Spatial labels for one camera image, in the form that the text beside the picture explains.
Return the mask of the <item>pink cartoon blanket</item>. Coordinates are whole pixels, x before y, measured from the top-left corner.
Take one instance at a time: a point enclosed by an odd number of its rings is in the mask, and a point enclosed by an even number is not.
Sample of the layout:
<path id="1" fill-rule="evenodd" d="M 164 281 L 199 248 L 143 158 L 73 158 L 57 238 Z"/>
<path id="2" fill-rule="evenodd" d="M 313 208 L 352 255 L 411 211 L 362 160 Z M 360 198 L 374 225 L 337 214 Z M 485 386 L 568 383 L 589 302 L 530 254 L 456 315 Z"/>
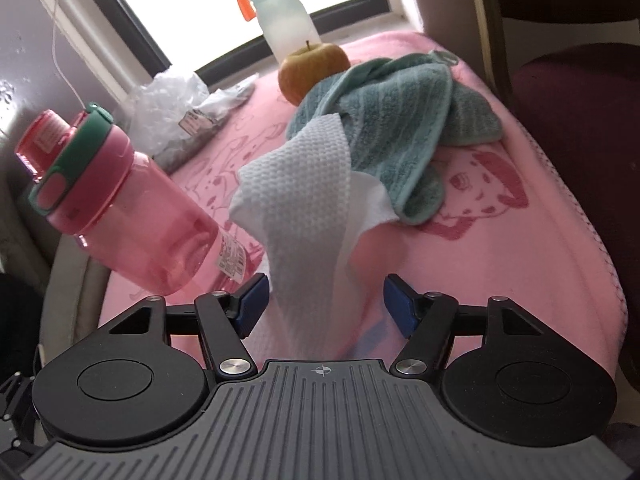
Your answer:
<path id="1" fill-rule="evenodd" d="M 386 223 L 365 232 L 348 269 L 360 290 L 327 321 L 307 300 L 294 312 L 300 322 L 285 321 L 273 301 L 245 339 L 260 366 L 268 359 L 393 362 L 405 339 L 382 291 L 386 275 L 397 273 L 418 292 L 439 290 L 462 304 L 510 297 L 615 375 L 627 306 L 597 232 L 540 147 L 471 67 L 460 60 L 452 74 L 487 99 L 502 122 L 502 141 L 438 149 L 444 206 L 417 228 Z M 239 169 L 282 145 L 294 112 L 277 74 L 263 76 L 239 113 L 171 177 L 254 263 L 262 248 L 229 221 L 229 203 Z"/>

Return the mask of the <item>white paper towel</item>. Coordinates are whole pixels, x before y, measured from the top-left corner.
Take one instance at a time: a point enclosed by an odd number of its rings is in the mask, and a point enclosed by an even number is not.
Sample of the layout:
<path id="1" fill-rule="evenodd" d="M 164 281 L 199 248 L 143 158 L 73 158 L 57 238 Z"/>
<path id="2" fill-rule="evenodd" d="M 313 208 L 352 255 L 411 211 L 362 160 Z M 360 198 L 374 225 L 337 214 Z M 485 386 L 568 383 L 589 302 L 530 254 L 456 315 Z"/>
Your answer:
<path id="1" fill-rule="evenodd" d="M 314 118 L 241 168 L 231 220 L 264 248 L 269 304 L 248 338 L 258 361 L 333 360 L 356 338 L 366 294 L 358 240 L 397 216 L 381 181 L 352 170 L 337 114 Z"/>

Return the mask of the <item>pink water bottle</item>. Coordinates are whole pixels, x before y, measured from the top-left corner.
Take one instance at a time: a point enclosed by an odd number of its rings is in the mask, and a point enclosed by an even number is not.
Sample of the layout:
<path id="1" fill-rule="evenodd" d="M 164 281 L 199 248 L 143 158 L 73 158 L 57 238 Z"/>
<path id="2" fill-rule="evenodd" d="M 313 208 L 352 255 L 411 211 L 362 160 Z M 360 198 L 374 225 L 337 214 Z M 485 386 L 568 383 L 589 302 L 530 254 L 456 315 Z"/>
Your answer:
<path id="1" fill-rule="evenodd" d="M 245 247 L 96 103 L 71 124 L 40 113 L 15 154 L 34 178 L 35 212 L 153 295 L 234 292 L 255 271 Z"/>

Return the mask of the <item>clear plastic bag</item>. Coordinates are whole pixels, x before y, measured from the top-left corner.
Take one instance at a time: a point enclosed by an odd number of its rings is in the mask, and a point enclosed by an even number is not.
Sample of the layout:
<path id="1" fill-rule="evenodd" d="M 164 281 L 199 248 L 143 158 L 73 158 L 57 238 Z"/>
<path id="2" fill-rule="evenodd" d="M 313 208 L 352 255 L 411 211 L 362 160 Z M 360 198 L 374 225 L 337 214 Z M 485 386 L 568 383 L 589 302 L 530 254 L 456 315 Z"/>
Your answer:
<path id="1" fill-rule="evenodd" d="M 209 91 L 196 73 L 171 65 L 148 84 L 132 89 L 114 111 L 114 119 L 137 152 L 150 156 L 166 174 L 174 174 L 252 96 L 256 80 L 252 75 Z"/>

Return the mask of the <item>maroon banquet chair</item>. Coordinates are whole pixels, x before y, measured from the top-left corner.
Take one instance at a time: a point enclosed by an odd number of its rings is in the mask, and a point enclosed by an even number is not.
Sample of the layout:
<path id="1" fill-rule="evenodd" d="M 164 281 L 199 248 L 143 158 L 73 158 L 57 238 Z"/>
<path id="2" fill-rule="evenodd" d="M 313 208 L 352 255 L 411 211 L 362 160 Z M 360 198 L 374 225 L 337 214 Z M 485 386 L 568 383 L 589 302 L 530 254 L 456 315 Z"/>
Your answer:
<path id="1" fill-rule="evenodd" d="M 628 308 L 620 368 L 639 385 L 639 48 L 580 44 L 506 65 L 507 18 L 553 25 L 638 21 L 639 0 L 474 0 L 492 90 L 538 142 L 613 260 Z"/>

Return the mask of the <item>yellow red apple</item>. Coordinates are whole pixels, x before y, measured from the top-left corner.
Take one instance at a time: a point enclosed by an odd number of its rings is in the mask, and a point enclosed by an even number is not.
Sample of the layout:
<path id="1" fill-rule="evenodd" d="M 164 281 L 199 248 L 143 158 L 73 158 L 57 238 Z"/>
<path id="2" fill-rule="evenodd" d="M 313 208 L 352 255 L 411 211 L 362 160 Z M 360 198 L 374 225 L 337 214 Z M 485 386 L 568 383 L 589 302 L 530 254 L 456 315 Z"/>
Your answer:
<path id="1" fill-rule="evenodd" d="M 289 103 L 299 106 L 318 82 L 349 67 L 347 54 L 337 44 L 312 44 L 307 41 L 281 63 L 278 70 L 279 88 Z"/>

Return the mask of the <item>frosted mint bottle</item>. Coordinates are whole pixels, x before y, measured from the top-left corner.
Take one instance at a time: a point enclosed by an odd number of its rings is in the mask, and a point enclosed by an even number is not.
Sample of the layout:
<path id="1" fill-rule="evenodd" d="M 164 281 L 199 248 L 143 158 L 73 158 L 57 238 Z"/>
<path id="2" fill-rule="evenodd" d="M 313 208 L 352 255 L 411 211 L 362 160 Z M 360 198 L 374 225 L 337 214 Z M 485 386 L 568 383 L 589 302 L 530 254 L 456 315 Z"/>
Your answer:
<path id="1" fill-rule="evenodd" d="M 320 44 L 314 21 L 299 0 L 236 0 L 245 21 L 258 21 L 278 62 L 304 47 Z"/>

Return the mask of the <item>beige cushion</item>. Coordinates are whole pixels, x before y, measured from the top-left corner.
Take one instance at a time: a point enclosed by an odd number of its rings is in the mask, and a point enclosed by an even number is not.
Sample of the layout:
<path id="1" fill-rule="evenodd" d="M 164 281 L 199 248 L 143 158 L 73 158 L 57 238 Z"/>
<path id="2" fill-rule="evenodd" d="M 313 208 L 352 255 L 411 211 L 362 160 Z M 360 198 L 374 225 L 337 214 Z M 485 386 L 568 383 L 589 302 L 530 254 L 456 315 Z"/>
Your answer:
<path id="1" fill-rule="evenodd" d="M 50 362 L 98 327 L 111 272 L 26 211 L 1 174 L 1 270 L 43 299 L 39 345 Z"/>

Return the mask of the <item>black window frame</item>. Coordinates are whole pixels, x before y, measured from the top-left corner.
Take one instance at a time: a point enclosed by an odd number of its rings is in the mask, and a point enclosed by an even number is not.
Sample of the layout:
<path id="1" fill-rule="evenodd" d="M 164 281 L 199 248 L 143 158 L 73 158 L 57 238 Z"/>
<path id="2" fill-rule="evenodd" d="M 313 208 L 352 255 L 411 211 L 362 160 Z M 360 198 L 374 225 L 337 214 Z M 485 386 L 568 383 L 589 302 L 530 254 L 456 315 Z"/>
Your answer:
<path id="1" fill-rule="evenodd" d="M 214 84 L 271 54 L 236 0 L 93 1 L 150 75 L 181 65 Z M 322 34 L 390 12 L 388 0 L 299 1 Z"/>

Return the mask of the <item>teal striped cloth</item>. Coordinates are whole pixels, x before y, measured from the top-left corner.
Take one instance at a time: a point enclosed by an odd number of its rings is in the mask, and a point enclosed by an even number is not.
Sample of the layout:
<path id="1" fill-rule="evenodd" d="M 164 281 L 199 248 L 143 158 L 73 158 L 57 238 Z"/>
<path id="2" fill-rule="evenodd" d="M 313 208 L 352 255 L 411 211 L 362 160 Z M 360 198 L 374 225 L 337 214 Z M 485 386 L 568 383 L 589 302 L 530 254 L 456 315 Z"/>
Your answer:
<path id="1" fill-rule="evenodd" d="M 337 114 L 352 170 L 385 186 L 402 223 L 420 226 L 444 201 L 432 165 L 441 146 L 497 142 L 501 122 L 488 101 L 454 78 L 448 51 L 375 58 L 318 82 L 297 107 L 286 136 L 316 117 Z"/>

